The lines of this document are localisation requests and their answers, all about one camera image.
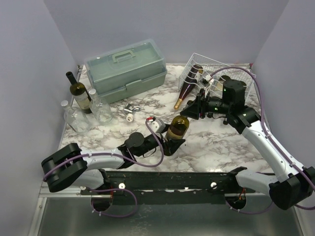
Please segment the clear bottle white cap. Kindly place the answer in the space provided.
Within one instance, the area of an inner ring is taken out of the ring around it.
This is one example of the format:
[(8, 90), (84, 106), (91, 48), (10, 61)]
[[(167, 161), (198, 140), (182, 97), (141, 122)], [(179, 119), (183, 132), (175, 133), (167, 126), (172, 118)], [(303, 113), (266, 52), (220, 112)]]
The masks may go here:
[(113, 114), (106, 99), (99, 96), (94, 88), (89, 90), (89, 95), (91, 97), (90, 110), (96, 120), (102, 125), (109, 123), (113, 118)]

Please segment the clear bottle silver cap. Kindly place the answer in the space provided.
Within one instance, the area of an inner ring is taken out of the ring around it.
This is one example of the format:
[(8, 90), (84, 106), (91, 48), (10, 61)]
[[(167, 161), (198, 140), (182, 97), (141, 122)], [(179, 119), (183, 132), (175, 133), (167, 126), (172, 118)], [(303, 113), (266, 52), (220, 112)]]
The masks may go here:
[(87, 133), (91, 124), (85, 114), (76, 107), (70, 106), (67, 100), (61, 102), (61, 106), (64, 109), (65, 122), (78, 134)]

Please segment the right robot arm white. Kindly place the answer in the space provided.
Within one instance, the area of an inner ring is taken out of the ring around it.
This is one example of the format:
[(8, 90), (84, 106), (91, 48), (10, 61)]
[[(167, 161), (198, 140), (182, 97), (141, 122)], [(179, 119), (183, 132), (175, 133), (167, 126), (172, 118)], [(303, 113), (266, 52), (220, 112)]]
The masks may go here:
[(238, 168), (226, 181), (233, 193), (249, 188), (271, 198), (282, 210), (296, 206), (315, 190), (315, 169), (297, 161), (265, 128), (265, 122), (255, 109), (245, 105), (245, 84), (238, 80), (223, 83), (222, 97), (210, 97), (201, 89), (194, 101), (180, 112), (198, 120), (209, 113), (226, 116), (227, 123), (243, 135), (261, 154), (274, 172), (268, 176)]

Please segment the green wine bottle white label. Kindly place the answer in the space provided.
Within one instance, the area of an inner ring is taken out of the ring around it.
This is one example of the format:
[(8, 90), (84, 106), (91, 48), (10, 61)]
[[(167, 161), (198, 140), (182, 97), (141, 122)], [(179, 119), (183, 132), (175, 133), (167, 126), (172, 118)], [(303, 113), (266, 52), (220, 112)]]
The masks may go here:
[(86, 87), (83, 83), (76, 80), (73, 73), (71, 71), (66, 72), (66, 77), (68, 78), (70, 85), (70, 93), (73, 95), (75, 101), (79, 105), (80, 109), (85, 114), (91, 114), (92, 111), (90, 109), (91, 98), (87, 92)]

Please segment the dark bottle tan label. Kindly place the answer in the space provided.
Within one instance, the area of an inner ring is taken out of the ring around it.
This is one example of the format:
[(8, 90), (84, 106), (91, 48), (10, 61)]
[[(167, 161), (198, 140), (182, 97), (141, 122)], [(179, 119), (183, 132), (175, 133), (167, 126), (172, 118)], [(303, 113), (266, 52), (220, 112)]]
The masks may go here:
[(184, 116), (176, 116), (170, 123), (166, 135), (167, 141), (174, 139), (184, 139), (184, 135), (189, 128), (189, 120)]

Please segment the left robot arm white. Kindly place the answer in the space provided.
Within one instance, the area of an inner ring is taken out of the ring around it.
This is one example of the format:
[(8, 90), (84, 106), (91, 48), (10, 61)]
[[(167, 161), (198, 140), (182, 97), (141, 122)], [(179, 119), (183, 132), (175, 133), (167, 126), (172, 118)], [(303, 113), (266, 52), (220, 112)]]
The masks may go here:
[[(154, 168), (163, 162), (165, 156), (174, 154), (184, 142), (184, 139), (164, 141), (155, 133), (144, 137), (134, 132), (123, 145), (108, 151), (82, 152), (76, 143), (71, 143), (42, 161), (43, 181), (52, 193), (70, 186), (84, 186), (104, 194), (109, 189), (109, 182), (102, 174), (102, 169), (126, 169), (133, 164)], [(157, 148), (160, 148), (161, 158), (156, 164), (144, 164), (136, 160)]]

